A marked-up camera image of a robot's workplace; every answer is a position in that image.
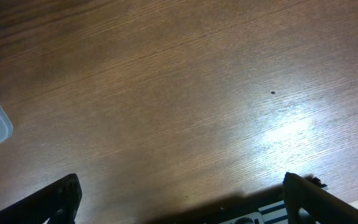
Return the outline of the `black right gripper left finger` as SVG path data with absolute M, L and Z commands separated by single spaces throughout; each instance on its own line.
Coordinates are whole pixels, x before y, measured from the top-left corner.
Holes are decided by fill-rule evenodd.
M 0 223 L 74 224 L 82 191 L 78 176 L 68 174 L 0 211 Z

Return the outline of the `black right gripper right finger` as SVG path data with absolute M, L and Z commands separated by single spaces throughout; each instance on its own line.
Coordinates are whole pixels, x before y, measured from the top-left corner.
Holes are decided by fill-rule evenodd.
M 289 223 L 358 223 L 358 209 L 297 174 L 285 174 L 282 190 Z

